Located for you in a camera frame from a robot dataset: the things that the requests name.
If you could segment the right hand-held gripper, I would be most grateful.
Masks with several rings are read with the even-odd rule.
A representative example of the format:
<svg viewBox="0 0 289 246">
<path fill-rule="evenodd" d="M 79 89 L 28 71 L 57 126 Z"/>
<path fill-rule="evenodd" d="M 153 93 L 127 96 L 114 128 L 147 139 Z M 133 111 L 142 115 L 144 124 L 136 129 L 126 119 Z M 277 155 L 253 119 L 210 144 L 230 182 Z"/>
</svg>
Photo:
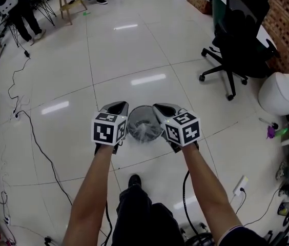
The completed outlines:
<svg viewBox="0 0 289 246">
<path fill-rule="evenodd" d="M 182 110 L 180 106 L 169 103 L 156 103 L 152 109 L 175 153 L 189 144 L 194 144 L 199 149 L 201 125 L 199 117 L 193 111 Z"/>
</svg>

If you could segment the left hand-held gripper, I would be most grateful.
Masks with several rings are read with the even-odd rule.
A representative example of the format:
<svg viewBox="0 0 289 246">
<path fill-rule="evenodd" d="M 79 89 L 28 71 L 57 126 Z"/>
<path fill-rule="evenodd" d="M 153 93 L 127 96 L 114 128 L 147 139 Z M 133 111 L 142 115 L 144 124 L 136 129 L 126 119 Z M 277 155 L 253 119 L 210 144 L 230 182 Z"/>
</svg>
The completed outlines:
<svg viewBox="0 0 289 246">
<path fill-rule="evenodd" d="M 125 139 L 129 104 L 126 101 L 116 101 L 104 105 L 95 112 L 91 120 L 91 141 L 96 144 L 94 154 L 102 145 L 113 147 L 117 153 L 119 144 Z"/>
</svg>

